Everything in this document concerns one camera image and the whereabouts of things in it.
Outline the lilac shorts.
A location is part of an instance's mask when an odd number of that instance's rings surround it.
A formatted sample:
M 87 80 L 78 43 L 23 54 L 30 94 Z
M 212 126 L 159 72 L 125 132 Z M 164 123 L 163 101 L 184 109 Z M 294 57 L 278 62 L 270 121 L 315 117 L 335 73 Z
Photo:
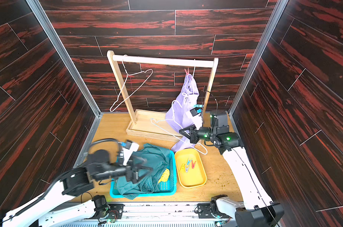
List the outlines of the lilac shorts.
M 166 122 L 173 130 L 179 132 L 180 129 L 194 125 L 189 111 L 197 104 L 198 97 L 199 90 L 195 79 L 191 74 L 185 76 L 181 92 L 172 101 L 171 108 L 165 116 Z

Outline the yellow clothespin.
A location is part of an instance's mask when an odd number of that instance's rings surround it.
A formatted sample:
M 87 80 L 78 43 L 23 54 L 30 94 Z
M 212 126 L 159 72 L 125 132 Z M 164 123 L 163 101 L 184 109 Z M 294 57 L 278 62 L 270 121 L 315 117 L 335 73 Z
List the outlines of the yellow clothespin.
M 182 173 L 186 172 L 186 165 L 185 164 L 181 165 L 180 172 L 182 172 Z

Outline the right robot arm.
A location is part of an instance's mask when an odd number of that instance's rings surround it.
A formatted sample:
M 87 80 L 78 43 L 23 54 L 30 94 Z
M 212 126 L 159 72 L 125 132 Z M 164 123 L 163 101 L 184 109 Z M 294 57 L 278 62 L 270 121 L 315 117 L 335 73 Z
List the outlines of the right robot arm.
M 179 130 L 191 144 L 209 142 L 216 147 L 231 168 L 240 188 L 243 201 L 236 202 L 227 195 L 212 197 L 210 212 L 216 218 L 229 217 L 239 227 L 275 227 L 284 215 L 281 204 L 274 203 L 257 178 L 244 144 L 235 132 L 230 131 L 228 116 L 216 110 L 210 114 L 210 126 L 203 127 L 201 109 L 186 112 L 192 124 Z

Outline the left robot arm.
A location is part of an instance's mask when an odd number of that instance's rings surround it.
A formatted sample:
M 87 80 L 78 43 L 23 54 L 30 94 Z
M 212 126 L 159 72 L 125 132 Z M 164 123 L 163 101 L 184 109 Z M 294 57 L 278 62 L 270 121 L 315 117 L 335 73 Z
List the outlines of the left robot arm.
M 106 150 L 89 154 L 83 164 L 56 177 L 44 193 L 3 215 L 0 227 L 56 227 L 84 218 L 102 219 L 118 215 L 119 212 L 112 211 L 106 198 L 100 195 L 85 203 L 54 211 L 59 205 L 93 189 L 95 181 L 124 177 L 129 182 L 139 183 L 153 171 L 153 168 L 145 166 L 145 159 L 134 154 L 139 148 L 137 143 L 107 138 L 91 145 L 102 142 L 117 144 L 115 163 L 110 163 Z

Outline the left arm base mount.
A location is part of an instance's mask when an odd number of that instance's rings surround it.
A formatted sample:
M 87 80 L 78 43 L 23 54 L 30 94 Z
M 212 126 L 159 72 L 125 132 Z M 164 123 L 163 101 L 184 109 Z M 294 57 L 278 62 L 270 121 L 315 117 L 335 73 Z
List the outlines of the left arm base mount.
M 122 218 L 124 212 L 124 204 L 122 203 L 109 203 L 108 208 L 98 209 L 96 213 L 90 219 L 114 219 L 118 220 Z

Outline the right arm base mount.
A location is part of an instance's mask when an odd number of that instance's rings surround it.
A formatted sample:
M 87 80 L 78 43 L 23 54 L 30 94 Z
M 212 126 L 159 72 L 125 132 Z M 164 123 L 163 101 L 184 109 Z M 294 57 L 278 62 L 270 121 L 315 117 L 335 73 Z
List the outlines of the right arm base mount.
M 210 203 L 198 203 L 194 212 L 199 218 L 219 218 L 219 219 L 229 219 L 230 217 L 224 213 L 217 211 L 215 206 Z

